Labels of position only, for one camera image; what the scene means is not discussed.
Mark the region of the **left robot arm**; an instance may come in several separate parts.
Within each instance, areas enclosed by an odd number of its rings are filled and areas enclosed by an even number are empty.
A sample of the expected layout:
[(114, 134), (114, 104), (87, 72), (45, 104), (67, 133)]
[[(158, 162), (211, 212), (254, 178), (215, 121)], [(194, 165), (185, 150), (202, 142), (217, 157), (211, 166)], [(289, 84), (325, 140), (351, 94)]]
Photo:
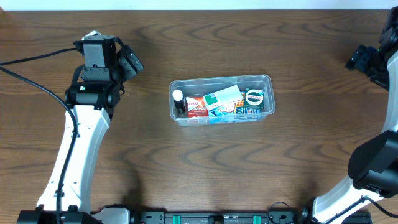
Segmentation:
[(85, 62), (65, 92), (65, 130), (50, 180), (34, 210), (22, 210), (18, 223), (133, 223), (127, 206), (91, 213), (91, 184), (100, 145), (123, 83), (143, 70), (130, 46), (76, 42)]

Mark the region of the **dark syrup bottle white cap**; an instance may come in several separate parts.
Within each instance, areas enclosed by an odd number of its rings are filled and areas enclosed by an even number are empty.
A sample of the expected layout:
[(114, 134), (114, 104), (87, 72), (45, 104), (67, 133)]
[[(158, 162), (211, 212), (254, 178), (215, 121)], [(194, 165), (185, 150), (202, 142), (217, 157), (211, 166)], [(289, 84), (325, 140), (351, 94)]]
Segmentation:
[(183, 95), (183, 92), (179, 89), (176, 89), (172, 92), (172, 98), (174, 101), (174, 105), (178, 113), (184, 114), (186, 112), (186, 102), (185, 102), (185, 97)]

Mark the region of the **white Panadol box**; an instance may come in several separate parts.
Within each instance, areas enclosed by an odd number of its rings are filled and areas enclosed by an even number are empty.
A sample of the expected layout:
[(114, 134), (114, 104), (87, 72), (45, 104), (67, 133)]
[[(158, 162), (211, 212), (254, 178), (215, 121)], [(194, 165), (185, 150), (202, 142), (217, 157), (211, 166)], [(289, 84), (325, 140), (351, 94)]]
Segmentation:
[(208, 111), (212, 111), (220, 106), (241, 101), (242, 98), (243, 96), (238, 86), (234, 85), (203, 96), (203, 101)]

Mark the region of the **green ointment box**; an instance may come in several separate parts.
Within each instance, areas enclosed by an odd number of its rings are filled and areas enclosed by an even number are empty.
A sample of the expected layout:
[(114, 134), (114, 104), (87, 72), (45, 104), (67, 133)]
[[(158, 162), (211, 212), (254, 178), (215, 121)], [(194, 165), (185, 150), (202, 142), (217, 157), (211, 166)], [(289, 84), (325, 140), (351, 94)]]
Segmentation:
[(244, 106), (248, 108), (263, 109), (264, 91), (247, 88), (244, 94)]

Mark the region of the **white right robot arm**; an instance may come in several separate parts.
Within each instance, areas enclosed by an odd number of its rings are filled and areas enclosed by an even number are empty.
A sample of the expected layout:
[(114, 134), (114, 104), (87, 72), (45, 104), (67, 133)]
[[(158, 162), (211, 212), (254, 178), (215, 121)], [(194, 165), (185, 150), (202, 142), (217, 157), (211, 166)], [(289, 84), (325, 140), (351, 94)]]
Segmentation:
[(397, 195), (397, 8), (387, 14), (378, 48), (360, 45), (345, 67), (357, 70), (388, 91), (382, 131), (358, 146), (348, 163), (348, 175), (326, 194), (303, 208), (301, 223), (371, 223), (368, 204), (391, 218), (396, 214), (379, 201)]

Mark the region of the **red Panadol sachet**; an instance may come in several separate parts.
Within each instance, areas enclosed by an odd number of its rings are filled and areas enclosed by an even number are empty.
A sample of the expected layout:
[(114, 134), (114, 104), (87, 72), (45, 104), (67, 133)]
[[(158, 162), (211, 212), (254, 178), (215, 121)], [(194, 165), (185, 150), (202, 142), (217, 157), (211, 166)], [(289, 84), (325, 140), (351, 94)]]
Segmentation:
[(208, 110), (205, 106), (202, 96), (187, 96), (187, 117), (197, 118), (208, 116)]

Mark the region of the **blue KoolFever box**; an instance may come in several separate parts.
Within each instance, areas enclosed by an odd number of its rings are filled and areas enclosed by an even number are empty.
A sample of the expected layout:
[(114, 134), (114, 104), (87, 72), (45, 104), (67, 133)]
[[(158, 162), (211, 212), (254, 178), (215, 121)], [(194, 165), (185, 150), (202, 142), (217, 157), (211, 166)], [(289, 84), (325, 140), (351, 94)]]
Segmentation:
[(241, 101), (235, 103), (229, 103), (227, 105), (220, 106), (219, 108), (209, 112), (209, 123), (210, 124), (222, 124), (222, 123), (236, 123), (244, 121), (252, 121), (254, 118), (259, 117), (264, 111), (263, 109), (248, 108), (244, 106), (244, 94), (245, 91), (241, 92), (243, 98)]

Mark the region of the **clear plastic container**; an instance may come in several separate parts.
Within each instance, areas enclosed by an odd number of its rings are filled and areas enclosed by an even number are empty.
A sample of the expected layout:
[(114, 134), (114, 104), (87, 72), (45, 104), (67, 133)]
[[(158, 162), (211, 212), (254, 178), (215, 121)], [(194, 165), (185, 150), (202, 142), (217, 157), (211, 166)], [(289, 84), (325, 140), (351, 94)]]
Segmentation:
[(175, 80), (170, 116), (180, 126), (260, 121), (275, 111), (268, 75)]

